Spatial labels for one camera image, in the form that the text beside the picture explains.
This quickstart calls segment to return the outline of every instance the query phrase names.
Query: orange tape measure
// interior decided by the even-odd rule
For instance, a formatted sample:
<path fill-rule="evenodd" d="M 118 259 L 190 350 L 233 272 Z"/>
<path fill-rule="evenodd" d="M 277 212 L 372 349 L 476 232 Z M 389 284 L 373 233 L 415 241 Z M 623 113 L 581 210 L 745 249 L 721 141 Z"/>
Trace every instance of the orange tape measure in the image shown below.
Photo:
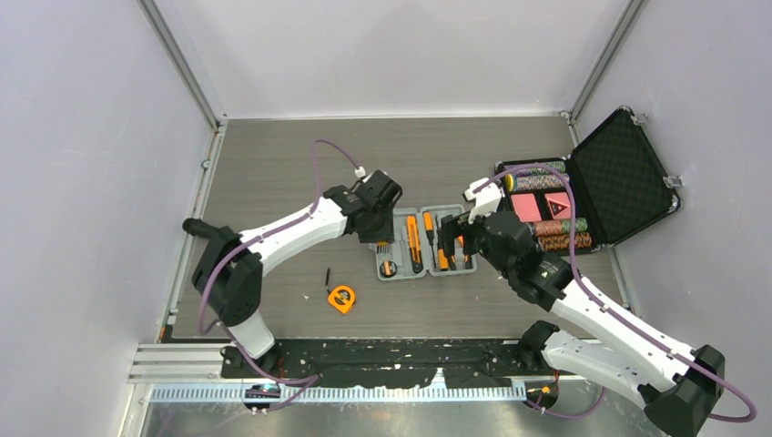
<path fill-rule="evenodd" d="M 351 287 L 346 285 L 335 287 L 327 297 L 327 302 L 343 314 L 348 314 L 356 301 L 356 293 L 354 293 L 354 290 L 352 290 Z"/>

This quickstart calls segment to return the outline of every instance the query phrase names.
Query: red playing card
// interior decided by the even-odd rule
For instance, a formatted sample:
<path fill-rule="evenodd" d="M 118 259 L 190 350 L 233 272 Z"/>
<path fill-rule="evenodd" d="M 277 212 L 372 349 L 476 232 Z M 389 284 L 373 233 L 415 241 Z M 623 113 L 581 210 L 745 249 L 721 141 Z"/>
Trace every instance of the red playing card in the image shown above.
<path fill-rule="evenodd" d="M 520 221 L 542 221 L 542 213 L 539 212 L 536 196 L 533 194 L 513 194 L 512 206 Z"/>

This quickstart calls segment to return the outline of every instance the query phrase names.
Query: tool kit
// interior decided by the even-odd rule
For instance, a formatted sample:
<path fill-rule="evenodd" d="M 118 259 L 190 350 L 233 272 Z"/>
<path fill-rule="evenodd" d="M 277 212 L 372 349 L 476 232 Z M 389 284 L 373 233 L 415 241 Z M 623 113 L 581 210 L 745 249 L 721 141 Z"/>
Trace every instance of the tool kit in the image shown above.
<path fill-rule="evenodd" d="M 612 247 L 681 207 L 680 178 L 667 175 L 640 124 L 620 107 L 568 157 L 503 161 L 495 172 L 533 162 L 561 172 L 576 202 L 576 253 Z M 519 170 L 502 179 L 502 189 L 499 209 L 529 223 L 542 249 L 567 253 L 571 207 L 559 178 Z"/>
<path fill-rule="evenodd" d="M 447 259 L 437 244 L 442 218 L 463 213 L 461 205 L 440 205 L 394 210 L 394 242 L 370 244 L 375 251 L 375 269 L 380 280 L 454 276 L 477 270 L 474 255 L 464 256 L 463 241 L 456 239 L 456 254 Z"/>

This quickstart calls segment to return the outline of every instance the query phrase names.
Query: gray wooden tabletop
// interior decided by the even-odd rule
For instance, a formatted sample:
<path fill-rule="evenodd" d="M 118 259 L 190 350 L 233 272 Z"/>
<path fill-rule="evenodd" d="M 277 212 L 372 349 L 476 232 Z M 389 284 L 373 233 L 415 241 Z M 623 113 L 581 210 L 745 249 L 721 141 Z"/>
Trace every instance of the gray wooden tabletop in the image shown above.
<path fill-rule="evenodd" d="M 462 191 L 490 176 L 497 161 L 558 157 L 573 147 L 559 117 L 236 120 L 228 125 L 204 219 L 241 231 L 310 204 L 310 143 L 319 137 L 348 149 L 368 171 L 379 168 L 402 185 L 398 208 L 462 204 Z M 331 147 L 320 149 L 320 173 L 323 189 L 355 180 L 348 161 Z M 204 244 L 197 242 L 191 263 L 198 262 Z M 619 301 L 606 253 L 578 259 L 582 272 Z M 394 282 L 376 278 L 374 260 L 355 236 L 323 242 L 263 280 L 259 310 L 279 338 L 518 338 L 536 320 L 588 336 L 520 300 L 482 259 L 471 275 Z M 327 268 L 330 285 L 346 284 L 357 293 L 356 307 L 345 316 L 327 303 Z M 187 283 L 175 337 L 197 336 L 198 303 L 198 293 Z"/>

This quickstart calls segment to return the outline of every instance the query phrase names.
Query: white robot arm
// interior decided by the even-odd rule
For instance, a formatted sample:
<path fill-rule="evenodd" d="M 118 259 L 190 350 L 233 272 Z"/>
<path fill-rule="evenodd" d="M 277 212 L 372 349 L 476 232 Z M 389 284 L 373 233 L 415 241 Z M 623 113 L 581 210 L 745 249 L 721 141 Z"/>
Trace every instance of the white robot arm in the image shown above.
<path fill-rule="evenodd" d="M 313 205 L 240 234 L 188 218 L 183 229 L 209 240 L 193 272 L 193 284 L 203 294 L 215 266 L 235 248 L 248 245 L 217 275 L 204 298 L 249 356 L 257 359 L 274 344 L 258 311 L 262 278 L 303 250 L 345 234 L 356 232 L 362 243 L 393 242 L 393 209 L 401 194 L 398 184 L 376 170 L 351 188 L 330 188 Z"/>
<path fill-rule="evenodd" d="M 464 192 L 473 203 L 470 212 L 442 220 L 439 244 L 445 256 L 453 255 L 453 240 L 463 236 L 464 255 L 481 255 L 518 296 L 582 327 L 604 345 L 539 321 L 519 341 L 523 361 L 533 370 L 582 375 L 643 408 L 668 434 L 696 435 L 723 389 L 690 363 L 722 381 L 724 356 L 708 345 L 695 350 L 666 336 L 580 278 L 569 263 L 539 250 L 527 224 L 512 212 L 496 212 L 503 194 L 488 181 L 473 182 Z"/>

